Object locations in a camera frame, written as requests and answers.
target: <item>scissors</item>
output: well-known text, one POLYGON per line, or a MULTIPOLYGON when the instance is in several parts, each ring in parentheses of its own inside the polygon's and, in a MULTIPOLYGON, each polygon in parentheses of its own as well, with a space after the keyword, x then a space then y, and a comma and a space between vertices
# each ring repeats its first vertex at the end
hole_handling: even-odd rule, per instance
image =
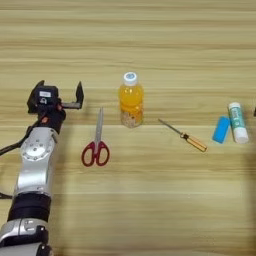
POLYGON ((110 157, 109 148, 101 140, 102 125, 103 125, 103 108, 100 108, 97 127, 96 127, 95 140, 89 143, 85 147, 81 156, 82 162, 86 167, 92 166, 94 162, 96 162, 98 166, 104 166, 109 160, 109 157, 110 157), (107 153, 105 161, 101 161, 101 158, 100 158, 102 150, 106 150, 106 153, 107 153), (91 161, 87 162, 85 159, 85 156, 86 154, 89 154, 89 153, 91 153, 91 161))

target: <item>red scissor handle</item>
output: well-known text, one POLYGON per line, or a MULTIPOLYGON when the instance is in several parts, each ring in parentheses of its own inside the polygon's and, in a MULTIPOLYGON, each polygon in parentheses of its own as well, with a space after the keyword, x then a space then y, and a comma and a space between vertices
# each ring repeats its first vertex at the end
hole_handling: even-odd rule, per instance
POLYGON ((96 160, 96 163, 98 166, 104 166, 108 162, 109 157, 110 157, 109 148, 103 141, 100 141, 100 143, 98 145, 98 152, 95 154, 95 142, 91 142, 83 150, 82 155, 81 155, 81 160, 82 160, 84 166, 86 166, 86 167, 92 166, 94 164, 95 160, 96 160), (100 154, 101 154, 102 150, 107 151, 107 157, 106 157, 105 161, 103 161, 103 162, 100 161, 100 154), (85 160, 85 155, 89 154, 88 151, 89 151, 89 153, 91 153, 91 161, 90 162, 86 162, 86 160, 85 160))
POLYGON ((81 160, 83 162, 83 164, 86 166, 86 167, 90 167, 94 164, 94 159, 95 159, 95 143, 94 142, 91 142, 90 144, 88 144, 86 146, 86 148, 83 150, 83 153, 81 155, 81 160), (91 161, 89 163, 87 163, 85 161, 85 154, 88 152, 88 151, 91 151, 91 161))
POLYGON ((104 166, 108 162, 109 157, 110 157, 110 151, 109 151, 108 146, 103 141, 100 141, 99 146, 98 146, 98 153, 96 154, 97 165, 104 166), (100 154, 103 149, 105 149, 107 151, 107 157, 104 162, 100 162, 100 154))

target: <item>orange screwdriver handle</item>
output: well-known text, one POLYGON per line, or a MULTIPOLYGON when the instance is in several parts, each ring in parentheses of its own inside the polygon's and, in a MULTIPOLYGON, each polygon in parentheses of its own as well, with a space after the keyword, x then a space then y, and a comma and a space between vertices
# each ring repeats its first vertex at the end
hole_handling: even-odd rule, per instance
POLYGON ((200 142, 198 139, 189 136, 186 133, 182 133, 180 135, 181 138, 185 139, 189 144, 194 146, 195 148, 199 149, 202 152, 205 152, 207 150, 207 146, 204 145, 202 142, 200 142))

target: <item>plastic bottle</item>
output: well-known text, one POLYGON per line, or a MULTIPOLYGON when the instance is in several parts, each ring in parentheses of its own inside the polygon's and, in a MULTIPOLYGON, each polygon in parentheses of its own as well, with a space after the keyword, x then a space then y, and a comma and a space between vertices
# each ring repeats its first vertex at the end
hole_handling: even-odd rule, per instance
POLYGON ((247 143, 249 141, 248 133, 245 128, 241 105, 237 102, 229 104, 229 116, 236 143, 247 143))
POLYGON ((124 84, 119 88, 121 122, 133 128, 143 122, 144 92, 138 84, 138 76, 134 72, 124 74, 124 84))

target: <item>scissor blade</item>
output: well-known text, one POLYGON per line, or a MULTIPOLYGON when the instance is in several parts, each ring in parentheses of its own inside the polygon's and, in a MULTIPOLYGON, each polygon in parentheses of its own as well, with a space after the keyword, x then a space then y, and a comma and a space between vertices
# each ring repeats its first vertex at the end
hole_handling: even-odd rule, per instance
POLYGON ((98 144, 101 141, 102 125, 103 125, 103 108, 100 108, 97 127, 96 127, 96 135, 95 135, 96 152, 98 151, 98 144))

